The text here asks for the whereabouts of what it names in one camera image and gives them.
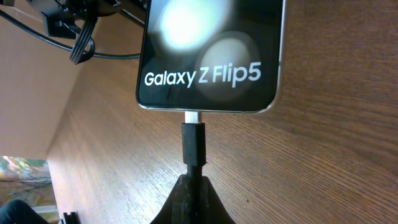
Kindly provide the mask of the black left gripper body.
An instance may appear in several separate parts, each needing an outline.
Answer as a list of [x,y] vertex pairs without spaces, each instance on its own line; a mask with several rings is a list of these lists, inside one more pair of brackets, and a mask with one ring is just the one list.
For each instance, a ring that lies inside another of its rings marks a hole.
[[129,20],[144,22],[148,1],[146,0],[27,0],[29,5],[43,17],[45,33],[49,37],[76,39],[69,29],[77,20],[91,21],[95,18],[120,14]]

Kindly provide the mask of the black flip smartphone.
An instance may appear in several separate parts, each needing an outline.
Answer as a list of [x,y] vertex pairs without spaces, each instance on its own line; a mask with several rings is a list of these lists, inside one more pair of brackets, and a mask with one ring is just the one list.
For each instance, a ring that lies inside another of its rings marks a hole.
[[262,113],[280,89],[284,0],[151,0],[136,100],[150,110]]

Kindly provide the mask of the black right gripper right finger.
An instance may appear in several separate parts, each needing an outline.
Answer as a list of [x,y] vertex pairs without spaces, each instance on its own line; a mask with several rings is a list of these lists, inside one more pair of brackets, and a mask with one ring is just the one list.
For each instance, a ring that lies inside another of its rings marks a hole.
[[208,177],[201,177],[194,209],[194,223],[235,224]]

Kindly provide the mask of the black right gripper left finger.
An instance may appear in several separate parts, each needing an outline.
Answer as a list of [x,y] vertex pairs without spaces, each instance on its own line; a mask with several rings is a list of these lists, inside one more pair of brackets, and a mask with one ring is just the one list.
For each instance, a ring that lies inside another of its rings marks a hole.
[[191,223],[193,213],[192,182],[188,175],[178,177],[160,212],[150,224]]

